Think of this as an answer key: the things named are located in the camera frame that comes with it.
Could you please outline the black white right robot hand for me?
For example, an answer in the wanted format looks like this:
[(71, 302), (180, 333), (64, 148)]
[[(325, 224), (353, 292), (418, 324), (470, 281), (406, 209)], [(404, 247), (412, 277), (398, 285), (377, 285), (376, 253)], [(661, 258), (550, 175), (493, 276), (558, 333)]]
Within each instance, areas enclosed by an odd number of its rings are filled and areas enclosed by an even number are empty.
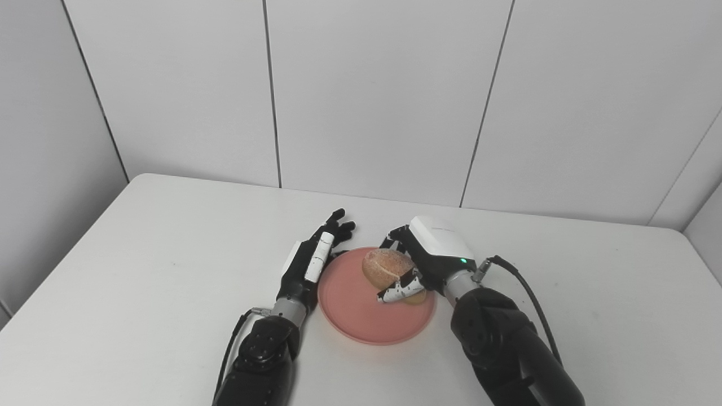
[(377, 293), (381, 303), (397, 302), (427, 290), (446, 297), (454, 307), (463, 295), (479, 288), (472, 280), (477, 272), (472, 250), (461, 234), (441, 219), (415, 216), (409, 224), (387, 234), (381, 248), (392, 246), (409, 257), (413, 267)]

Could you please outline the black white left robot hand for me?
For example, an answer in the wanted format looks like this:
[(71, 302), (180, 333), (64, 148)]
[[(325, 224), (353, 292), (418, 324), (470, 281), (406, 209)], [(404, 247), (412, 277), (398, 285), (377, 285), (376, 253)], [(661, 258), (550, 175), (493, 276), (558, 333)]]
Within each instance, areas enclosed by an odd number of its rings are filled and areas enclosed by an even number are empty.
[(297, 241), (287, 259), (276, 300), (304, 306), (309, 314), (318, 304), (318, 283), (323, 270), (338, 256), (336, 247), (353, 237), (356, 224), (343, 223), (346, 210), (339, 208), (309, 239)]

